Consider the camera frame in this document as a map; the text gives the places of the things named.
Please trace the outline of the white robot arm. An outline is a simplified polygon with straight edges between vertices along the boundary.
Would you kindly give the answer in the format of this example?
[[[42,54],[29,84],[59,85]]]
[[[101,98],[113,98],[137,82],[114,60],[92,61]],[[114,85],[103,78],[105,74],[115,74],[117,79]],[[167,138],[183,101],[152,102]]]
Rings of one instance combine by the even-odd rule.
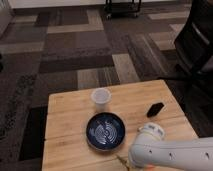
[[[133,166],[157,165],[185,171],[213,171],[213,137],[185,141],[168,141],[156,123],[148,122],[139,129],[129,148]]]

